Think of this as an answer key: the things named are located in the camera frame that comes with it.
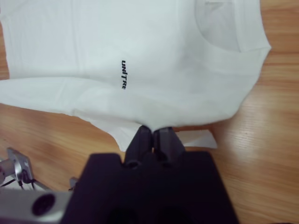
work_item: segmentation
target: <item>circular hole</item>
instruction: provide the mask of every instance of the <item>circular hole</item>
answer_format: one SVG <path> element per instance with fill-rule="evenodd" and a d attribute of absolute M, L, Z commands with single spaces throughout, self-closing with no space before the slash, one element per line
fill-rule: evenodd
<path fill-rule="evenodd" d="M 43 195 L 39 197 L 32 206 L 32 213 L 41 216 L 50 211 L 55 204 L 55 196 L 53 194 Z"/>

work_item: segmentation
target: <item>metal bracket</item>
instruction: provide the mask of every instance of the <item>metal bracket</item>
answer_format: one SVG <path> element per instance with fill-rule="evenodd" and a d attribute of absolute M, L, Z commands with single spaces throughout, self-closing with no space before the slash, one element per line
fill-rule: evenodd
<path fill-rule="evenodd" d="M 7 149 L 8 159 L 14 163 L 16 181 L 31 183 L 34 180 L 30 159 L 13 148 Z"/>

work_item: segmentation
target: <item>white fabric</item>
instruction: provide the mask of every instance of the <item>white fabric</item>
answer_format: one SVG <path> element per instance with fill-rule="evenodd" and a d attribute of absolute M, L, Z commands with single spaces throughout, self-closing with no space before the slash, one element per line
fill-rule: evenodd
<path fill-rule="evenodd" d="M 0 0 L 0 103 L 78 116 L 125 150 L 140 125 L 232 117 L 271 49 L 259 0 Z"/>

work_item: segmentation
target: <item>wood grain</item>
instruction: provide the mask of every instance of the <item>wood grain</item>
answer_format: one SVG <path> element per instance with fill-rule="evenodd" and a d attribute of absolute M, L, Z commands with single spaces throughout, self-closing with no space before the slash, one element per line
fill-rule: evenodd
<path fill-rule="evenodd" d="M 261 2 L 273 50 L 259 82 L 231 120 L 179 130 L 212 130 L 219 149 L 211 153 L 243 224 L 298 223 L 299 2 Z M 0 36 L 0 79 L 7 79 Z M 124 156 L 110 135 L 78 118 L 0 105 L 0 156 L 8 146 L 28 155 L 36 178 L 56 190 L 68 189 L 89 154 Z"/>

